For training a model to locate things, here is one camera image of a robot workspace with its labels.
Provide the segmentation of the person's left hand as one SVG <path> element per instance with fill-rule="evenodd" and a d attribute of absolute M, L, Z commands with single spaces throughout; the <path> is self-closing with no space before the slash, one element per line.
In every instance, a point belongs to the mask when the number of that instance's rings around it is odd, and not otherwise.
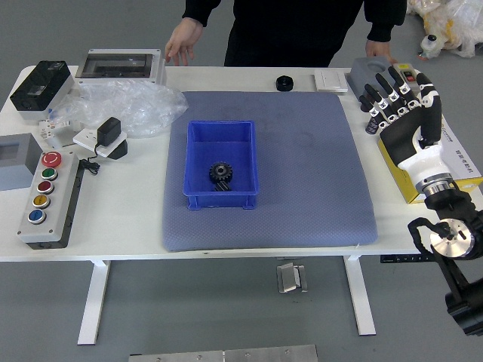
<path fill-rule="evenodd" d="M 391 55 L 390 42 L 367 40 L 365 45 L 367 57 L 385 57 L 391 64 L 397 63 L 397 59 Z"/>

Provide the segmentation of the person's right hand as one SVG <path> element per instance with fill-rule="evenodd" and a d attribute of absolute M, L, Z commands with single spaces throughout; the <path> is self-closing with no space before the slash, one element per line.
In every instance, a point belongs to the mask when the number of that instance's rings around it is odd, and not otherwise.
<path fill-rule="evenodd" d="M 175 66 L 188 66 L 194 60 L 194 46 L 201 38 L 203 25 L 192 18 L 185 17 L 174 28 L 168 43 L 165 45 L 165 62 L 173 61 Z"/>

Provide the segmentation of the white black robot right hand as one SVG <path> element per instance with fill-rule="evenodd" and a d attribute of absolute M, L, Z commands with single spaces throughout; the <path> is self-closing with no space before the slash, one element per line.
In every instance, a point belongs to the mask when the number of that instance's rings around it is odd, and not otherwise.
<path fill-rule="evenodd" d="M 425 195 L 454 187 L 454 178 L 442 160 L 441 97 L 433 83 L 421 72 L 414 76 L 419 93 L 414 93 L 405 78 L 391 66 L 390 84 L 380 73 L 376 80 L 384 89 L 384 98 L 370 84 L 359 97 L 361 110 L 370 115 L 369 134 L 380 140 L 392 163 L 408 173 L 414 188 Z"/>

